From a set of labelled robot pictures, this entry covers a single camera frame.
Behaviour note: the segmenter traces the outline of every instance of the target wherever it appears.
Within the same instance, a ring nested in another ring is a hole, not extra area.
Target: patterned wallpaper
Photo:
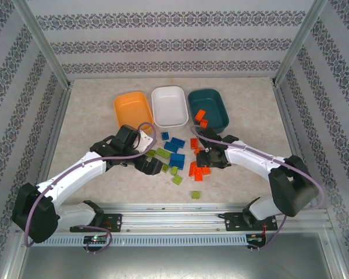
[[[313,0],[32,0],[70,80],[273,77]]]
[[[0,0],[0,268],[14,233],[17,191],[40,175],[62,95],[13,3]]]
[[[349,269],[349,1],[329,1],[281,84]]]

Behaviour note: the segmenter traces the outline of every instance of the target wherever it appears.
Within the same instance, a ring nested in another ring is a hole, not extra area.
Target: orange lego brick
[[[206,176],[207,174],[211,174],[211,169],[209,167],[202,167],[202,172]]]
[[[197,115],[195,115],[194,117],[195,121],[200,122],[200,120],[203,119],[204,115],[205,115],[205,110],[200,109]]]
[[[200,147],[198,147],[196,150],[194,150],[194,154],[197,156],[200,150],[202,150],[202,149]]]
[[[208,125],[208,120],[205,120],[205,119],[200,120],[200,127],[205,129],[207,128],[207,125]]]
[[[197,162],[191,162],[190,163],[190,169],[188,170],[188,176],[194,176],[195,175],[195,168],[197,167]]]
[[[190,148],[191,149],[198,148],[198,138],[190,138]]]
[[[203,174],[202,174],[201,167],[195,168],[195,181],[203,181]]]

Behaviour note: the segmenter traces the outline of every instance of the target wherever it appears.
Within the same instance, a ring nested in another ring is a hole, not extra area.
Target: blue lego brick
[[[164,149],[167,149],[168,151],[171,151],[173,153],[177,153],[179,147],[175,144],[171,144],[170,142],[166,142],[164,145]]]
[[[182,139],[179,138],[173,138],[170,140],[171,144],[175,144],[177,146],[179,146],[180,148],[184,148],[185,146],[185,141],[183,141]]]
[[[168,132],[162,133],[162,140],[163,140],[163,141],[169,140],[169,134],[168,134]]]
[[[170,159],[174,161],[185,161],[185,155],[172,153]]]
[[[183,170],[184,169],[184,161],[174,161],[174,160],[170,160],[169,161],[169,166],[170,167],[178,167],[179,170]]]

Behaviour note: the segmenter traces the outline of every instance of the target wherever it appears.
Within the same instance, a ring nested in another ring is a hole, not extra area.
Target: green block
[[[177,184],[177,185],[180,185],[182,179],[183,179],[182,177],[180,177],[179,175],[176,175],[176,176],[172,179],[172,181],[173,181],[173,183],[175,183],[175,184]]]
[[[155,156],[155,150],[150,149],[148,152],[146,152],[146,156],[154,157]]]
[[[171,175],[175,176],[178,170],[179,170],[178,167],[172,167],[172,169],[170,170]]]
[[[163,163],[162,172],[166,173],[169,170],[169,166]]]
[[[169,159],[170,153],[167,150],[164,150],[162,148],[158,148],[156,151],[156,154],[158,154],[160,157],[163,157],[165,159]]]
[[[200,192],[199,191],[191,192],[191,198],[192,199],[200,199]]]

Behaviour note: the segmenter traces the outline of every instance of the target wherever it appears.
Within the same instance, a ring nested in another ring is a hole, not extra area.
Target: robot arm
[[[40,243],[49,238],[56,230],[82,224],[99,227],[104,212],[93,202],[84,201],[79,205],[70,206],[61,206],[61,204],[85,183],[117,164],[122,166],[131,164],[145,174],[158,174],[162,168],[162,162],[156,158],[152,158],[149,162],[146,155],[127,160],[98,160],[102,157],[137,155],[146,150],[152,141],[153,139],[144,132],[138,132],[128,125],[123,125],[116,136],[96,142],[85,156],[62,173],[36,186],[27,183],[20,187],[12,220],[24,230],[30,209],[40,194],[58,177],[82,164],[81,167],[64,176],[54,189],[41,198],[31,219],[29,236],[34,242]],[[83,165],[84,162],[91,159],[96,159],[96,161]]]
[[[276,214],[294,217],[318,195],[317,187],[309,180],[273,162],[273,159],[285,162],[310,176],[304,162],[299,157],[294,155],[289,158],[273,156],[252,148],[231,135],[222,139],[210,128],[202,130],[200,134],[212,140],[243,146],[243,149],[200,139],[205,151],[200,151],[197,155],[198,167],[210,166],[223,169],[232,164],[239,164],[259,174],[270,183],[272,194],[252,201],[243,210],[243,219],[250,227]],[[271,159],[265,159],[256,153]]]

